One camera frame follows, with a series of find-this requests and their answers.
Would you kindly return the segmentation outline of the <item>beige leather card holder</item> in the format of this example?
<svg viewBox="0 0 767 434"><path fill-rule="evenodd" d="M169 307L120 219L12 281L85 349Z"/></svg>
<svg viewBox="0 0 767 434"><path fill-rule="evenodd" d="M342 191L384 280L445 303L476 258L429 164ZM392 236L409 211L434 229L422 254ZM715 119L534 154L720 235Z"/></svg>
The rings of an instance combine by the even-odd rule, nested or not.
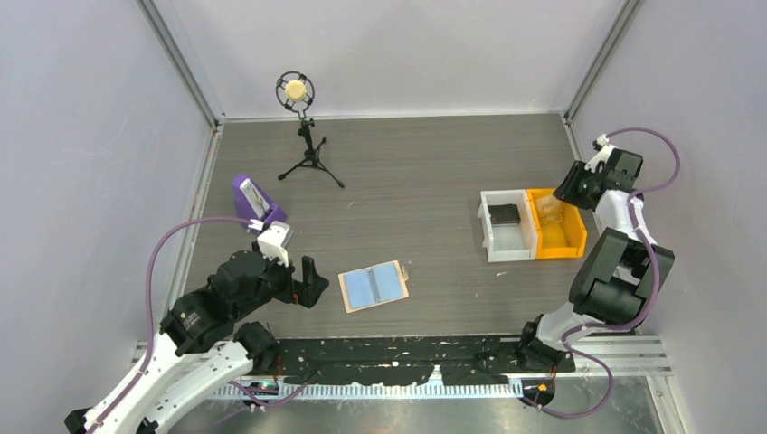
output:
<svg viewBox="0 0 767 434"><path fill-rule="evenodd" d="M406 299L408 278L398 260L340 273L338 282L346 312Z"/></svg>

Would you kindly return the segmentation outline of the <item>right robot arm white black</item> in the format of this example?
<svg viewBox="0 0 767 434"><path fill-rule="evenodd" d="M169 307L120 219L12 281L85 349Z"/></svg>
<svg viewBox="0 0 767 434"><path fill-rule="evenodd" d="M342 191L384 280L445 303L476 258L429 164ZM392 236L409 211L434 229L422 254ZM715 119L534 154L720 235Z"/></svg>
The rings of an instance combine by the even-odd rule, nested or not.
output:
<svg viewBox="0 0 767 434"><path fill-rule="evenodd" d="M652 238L644 221L643 195L633 187L642 164L640 155L605 145L590 161L574 162L554 189L559 203L595 212L604 228L563 306L525 324L516 347L522 369L554 368L577 340L644 321L675 254Z"/></svg>

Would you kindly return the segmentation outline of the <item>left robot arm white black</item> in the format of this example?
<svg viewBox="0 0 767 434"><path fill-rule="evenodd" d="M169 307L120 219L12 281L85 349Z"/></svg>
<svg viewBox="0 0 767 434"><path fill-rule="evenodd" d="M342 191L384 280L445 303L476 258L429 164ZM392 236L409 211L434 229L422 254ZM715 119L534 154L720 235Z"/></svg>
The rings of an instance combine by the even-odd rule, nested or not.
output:
<svg viewBox="0 0 767 434"><path fill-rule="evenodd" d="M275 370L280 347L259 322L245 322L277 299L313 307L329 286L315 262L302 259L303 279L257 251L240 250L180 297L162 319L147 351L99 404L65 419L70 433L167 433L225 383Z"/></svg>

